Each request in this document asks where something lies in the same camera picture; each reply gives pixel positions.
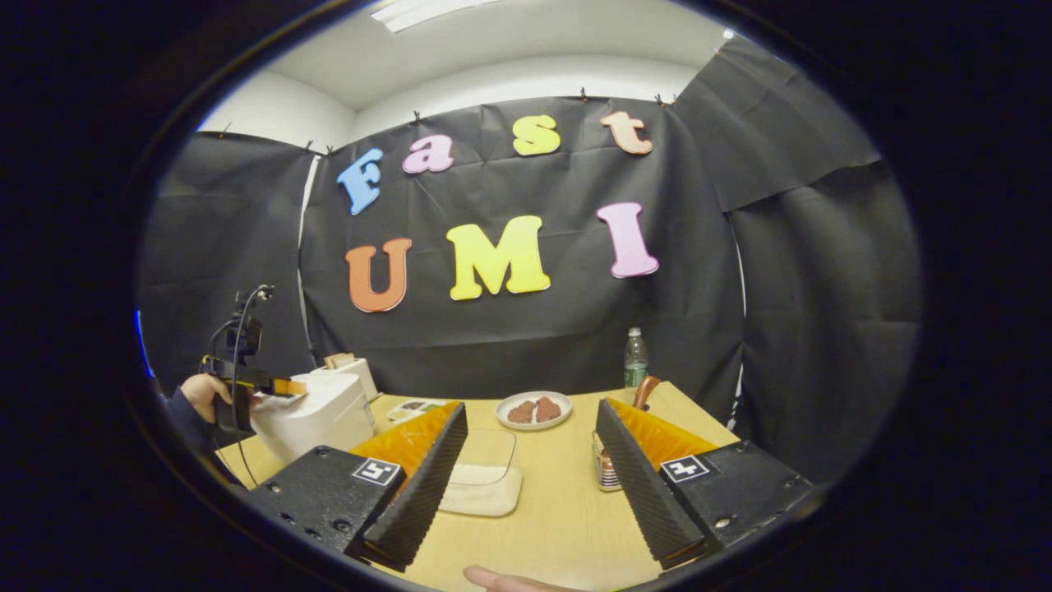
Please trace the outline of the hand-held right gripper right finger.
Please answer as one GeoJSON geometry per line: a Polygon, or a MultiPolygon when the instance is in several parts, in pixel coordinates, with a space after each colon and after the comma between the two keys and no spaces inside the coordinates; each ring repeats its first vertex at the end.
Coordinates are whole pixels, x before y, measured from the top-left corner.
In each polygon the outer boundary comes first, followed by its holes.
{"type": "Polygon", "coordinates": [[[714,446],[618,400],[600,402],[595,431],[649,552],[666,570],[758,534],[813,490],[751,442],[714,446]]]}

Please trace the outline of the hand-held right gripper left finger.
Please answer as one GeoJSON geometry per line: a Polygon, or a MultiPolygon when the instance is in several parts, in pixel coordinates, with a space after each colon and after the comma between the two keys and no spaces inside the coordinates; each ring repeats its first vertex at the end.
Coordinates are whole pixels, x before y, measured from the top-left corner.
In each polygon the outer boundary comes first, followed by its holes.
{"type": "Polygon", "coordinates": [[[315,446],[247,495],[305,540],[403,572],[431,528],[468,434],[463,402],[446,402],[349,452],[315,446]]]}

